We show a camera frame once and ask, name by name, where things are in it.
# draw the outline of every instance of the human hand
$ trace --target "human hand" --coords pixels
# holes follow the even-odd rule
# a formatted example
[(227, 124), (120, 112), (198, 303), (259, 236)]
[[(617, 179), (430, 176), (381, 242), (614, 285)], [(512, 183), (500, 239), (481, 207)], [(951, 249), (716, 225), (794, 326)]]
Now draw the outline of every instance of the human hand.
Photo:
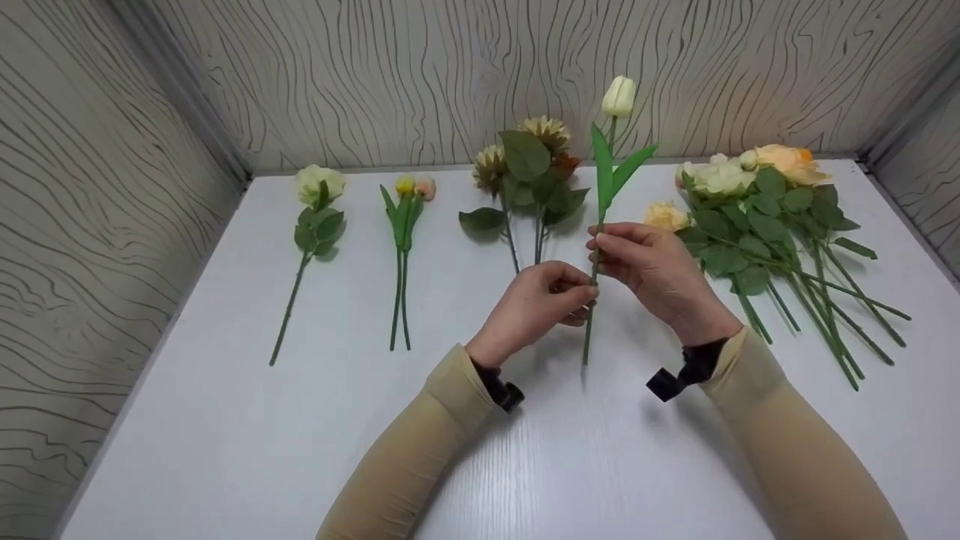
[(743, 324), (720, 302), (684, 243), (672, 233), (639, 223), (609, 223), (587, 242), (599, 273), (622, 282), (685, 347), (732, 337)]
[(596, 297), (590, 276), (565, 262), (548, 260), (524, 268), (465, 347), (467, 354), (481, 366), (500, 367), (557, 323), (583, 326), (587, 306)]

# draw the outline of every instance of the wood grain wallpaper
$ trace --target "wood grain wallpaper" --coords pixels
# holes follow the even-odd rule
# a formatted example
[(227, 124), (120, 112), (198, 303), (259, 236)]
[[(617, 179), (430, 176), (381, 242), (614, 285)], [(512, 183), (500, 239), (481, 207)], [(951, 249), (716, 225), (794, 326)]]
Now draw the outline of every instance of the wood grain wallpaper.
[(876, 178), (960, 278), (960, 90), (931, 112)]
[(96, 0), (0, 3), (0, 538), (47, 538), (239, 200)]
[(154, 0), (257, 172), (470, 162), (527, 115), (587, 151), (615, 75), (664, 157), (852, 152), (951, 39), (954, 0)]

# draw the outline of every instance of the black cuff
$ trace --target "black cuff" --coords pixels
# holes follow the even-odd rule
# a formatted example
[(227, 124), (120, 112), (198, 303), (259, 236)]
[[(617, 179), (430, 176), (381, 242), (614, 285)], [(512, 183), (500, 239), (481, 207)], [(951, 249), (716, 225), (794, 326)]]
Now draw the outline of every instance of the black cuff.
[(520, 405), (520, 402), (522, 402), (525, 397), (523, 392), (512, 382), (505, 384), (500, 380), (499, 369), (491, 369), (478, 365), (473, 361), (473, 358), (470, 359), (470, 363), (473, 364), (473, 369), (477, 370), (480, 381), (482, 381), (484, 387), (487, 388), (487, 393), (490, 394), (494, 403), (500, 405), (500, 408), (507, 411), (508, 414), (513, 412), (517, 405)]
[(677, 377), (667, 370), (660, 368), (650, 380), (647, 388), (664, 403), (676, 398), (689, 385), (706, 382), (713, 377), (717, 368), (717, 361), (724, 345), (730, 341), (728, 337), (710, 341), (703, 345), (684, 347), (684, 367)]

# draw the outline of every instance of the arm sleeve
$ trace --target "arm sleeve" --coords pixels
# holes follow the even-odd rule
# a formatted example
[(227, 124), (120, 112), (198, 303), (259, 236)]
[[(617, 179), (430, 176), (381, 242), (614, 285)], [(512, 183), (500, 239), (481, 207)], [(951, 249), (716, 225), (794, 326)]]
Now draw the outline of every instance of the arm sleeve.
[(318, 540), (406, 538), (450, 458), (495, 408), (457, 345), (367, 450), (326, 514)]
[(870, 473), (753, 331), (727, 342), (702, 387), (746, 454), (778, 538), (906, 538)]

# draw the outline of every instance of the white tabletop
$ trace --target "white tabletop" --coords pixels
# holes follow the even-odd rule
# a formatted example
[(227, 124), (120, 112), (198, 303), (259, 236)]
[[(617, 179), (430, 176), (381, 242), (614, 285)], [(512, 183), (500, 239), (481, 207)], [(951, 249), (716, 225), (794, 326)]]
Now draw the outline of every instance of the white tabletop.
[[(794, 336), (772, 303), (756, 308), (793, 383), (847, 440), (913, 538), (960, 531), (960, 296), (850, 160), (825, 161), (850, 237), (878, 262), (844, 257), (868, 294), (913, 315), (893, 320), (900, 350), (866, 311), (849, 312), (897, 361), (853, 336), (867, 379), (851, 390), (800, 305)], [(609, 221), (680, 198), (671, 165), (648, 165)], [(394, 248), (377, 193), (396, 174), (348, 176), (336, 207), (339, 254), (308, 267), (276, 366), (267, 366), (300, 260), (290, 177), (259, 178), (168, 331), (75, 501), (63, 538), (312, 538), (363, 452), (457, 341), (468, 340), (513, 275), (508, 249), (469, 240), (459, 210), (487, 204), (467, 170), (439, 186), (410, 260), (413, 352), (387, 350)], [(577, 174), (592, 185), (594, 173)], [(547, 256), (588, 268), (586, 223)], [(530, 263), (533, 223), (517, 225)], [(716, 283), (739, 312), (727, 284)], [(581, 380), (582, 331), (555, 329), (508, 362), (527, 399), (467, 450), (424, 519), (421, 538), (771, 538), (749, 473), (703, 395), (660, 403), (644, 383), (680, 366), (678, 343), (619, 283), (601, 281), (594, 346)]]

